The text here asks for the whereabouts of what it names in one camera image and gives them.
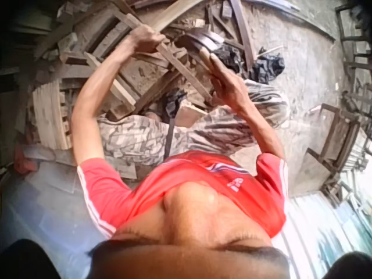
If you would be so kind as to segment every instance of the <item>camouflage shorts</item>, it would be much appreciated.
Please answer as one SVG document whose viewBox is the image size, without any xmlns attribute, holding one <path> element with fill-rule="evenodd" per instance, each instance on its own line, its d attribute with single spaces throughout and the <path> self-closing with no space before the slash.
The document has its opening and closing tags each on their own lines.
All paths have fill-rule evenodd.
<svg viewBox="0 0 372 279">
<path fill-rule="evenodd" d="M 245 81 L 248 94 L 273 128 L 289 116 L 288 98 L 270 85 Z M 106 155 L 129 163 L 149 166 L 160 164 L 169 125 L 144 116 L 133 115 L 119 122 L 98 119 Z M 228 106 L 219 106 L 192 127 L 175 127 L 170 156 L 188 150 L 201 150 L 226 156 L 256 143 L 247 123 Z"/>
</svg>

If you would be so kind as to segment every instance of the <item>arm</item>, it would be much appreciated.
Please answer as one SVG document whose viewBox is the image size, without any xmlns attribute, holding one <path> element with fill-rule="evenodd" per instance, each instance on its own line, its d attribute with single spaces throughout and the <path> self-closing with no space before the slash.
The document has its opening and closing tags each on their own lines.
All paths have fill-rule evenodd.
<svg viewBox="0 0 372 279">
<path fill-rule="evenodd" d="M 229 71 L 216 55 L 211 54 L 210 61 L 213 65 L 212 83 L 217 95 L 247 122 L 261 152 L 284 159 L 284 150 L 276 132 L 249 99 L 243 79 Z"/>
<path fill-rule="evenodd" d="M 135 29 L 85 83 L 71 118 L 74 156 L 78 165 L 87 159 L 104 158 L 96 113 L 120 68 L 136 51 L 151 52 L 164 38 L 148 26 Z"/>
</svg>

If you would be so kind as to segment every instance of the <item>red t-shirt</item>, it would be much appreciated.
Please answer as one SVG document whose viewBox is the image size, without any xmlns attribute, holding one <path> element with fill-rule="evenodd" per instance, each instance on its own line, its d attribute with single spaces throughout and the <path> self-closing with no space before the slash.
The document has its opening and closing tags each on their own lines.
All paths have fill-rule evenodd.
<svg viewBox="0 0 372 279">
<path fill-rule="evenodd" d="M 207 182 L 274 237 L 285 223 L 287 164 L 264 153 L 258 156 L 256 167 L 257 176 L 252 176 L 228 157 L 189 151 L 168 158 L 135 191 L 104 159 L 86 160 L 77 171 L 89 213 L 107 237 L 153 206 L 167 191 L 190 181 Z"/>
</svg>

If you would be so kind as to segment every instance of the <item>red object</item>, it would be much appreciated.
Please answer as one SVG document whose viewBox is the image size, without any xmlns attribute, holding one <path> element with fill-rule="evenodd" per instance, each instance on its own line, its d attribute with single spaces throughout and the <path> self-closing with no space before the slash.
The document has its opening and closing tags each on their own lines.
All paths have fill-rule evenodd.
<svg viewBox="0 0 372 279">
<path fill-rule="evenodd" d="M 103 159 L 86 160 L 77 170 L 90 215 L 107 237 L 153 206 L 164 193 L 190 181 L 207 182 L 274 237 L 285 223 L 287 164 L 264 153 L 258 156 L 256 166 L 254 177 L 225 156 L 189 151 L 168 158 L 136 191 L 130 190 Z"/>
<path fill-rule="evenodd" d="M 15 146 L 15 159 L 14 159 L 14 169 L 19 174 L 27 174 L 31 171 L 37 171 L 37 163 L 24 157 L 22 147 L 20 144 Z"/>
</svg>

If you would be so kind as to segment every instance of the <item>black strap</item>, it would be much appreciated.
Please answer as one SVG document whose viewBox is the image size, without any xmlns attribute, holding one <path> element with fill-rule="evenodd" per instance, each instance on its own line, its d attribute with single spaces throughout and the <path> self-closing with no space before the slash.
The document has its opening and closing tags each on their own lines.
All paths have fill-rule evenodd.
<svg viewBox="0 0 372 279">
<path fill-rule="evenodd" d="M 174 131 L 174 118 L 169 120 L 169 128 L 167 138 L 165 140 L 165 148 L 164 148 L 164 158 L 166 160 L 169 157 L 170 148 L 172 146 L 172 139 L 173 139 L 173 131 Z"/>
</svg>

